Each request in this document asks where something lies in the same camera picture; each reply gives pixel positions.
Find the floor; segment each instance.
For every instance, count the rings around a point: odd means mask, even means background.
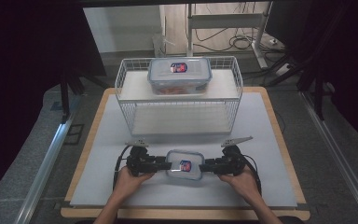
[[[183,8],[177,11],[178,13],[185,12]],[[260,71],[255,56],[251,51],[230,52],[230,55],[234,55],[238,59],[240,70],[243,72],[244,86],[259,86],[277,76],[274,69],[268,72]],[[117,62],[120,62],[120,58],[128,56],[121,55],[118,58],[103,57],[108,76],[99,77],[99,79],[113,85],[117,72]],[[269,53],[268,65],[272,66],[280,57],[282,57],[282,53],[279,51]],[[308,202],[308,209],[311,215],[310,220],[306,221],[306,223],[358,223],[358,202],[356,202],[342,173],[337,168],[327,144],[316,128],[303,98],[296,89],[296,82],[299,76],[300,74],[290,77],[275,87],[267,88],[267,90],[295,166],[299,183]],[[81,95],[81,111],[76,114],[72,123],[72,130],[66,135],[65,143],[60,150],[30,223],[80,223],[84,220],[92,221],[92,219],[84,218],[64,218],[60,214],[60,208],[65,205],[63,200],[66,191],[70,185],[87,133],[90,130],[93,117],[103,95],[102,87],[86,79],[82,79],[82,83],[86,90]],[[74,97],[70,92],[70,99],[73,100]],[[326,125],[358,177],[358,132],[342,118],[331,103],[329,96],[324,97],[323,111]],[[56,86],[45,93],[43,108],[33,130],[23,145],[20,154],[0,182],[0,223],[13,223],[18,216],[38,168],[45,158],[48,147],[60,125],[61,118],[60,87]],[[123,221],[123,223],[146,222],[127,220]],[[148,223],[202,222],[157,222],[153,220]]]

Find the wire basket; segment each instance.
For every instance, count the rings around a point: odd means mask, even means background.
[[[156,95],[147,81],[152,59],[124,59],[116,97],[132,135],[231,133],[242,96],[235,57],[208,57],[213,78],[198,95]]]

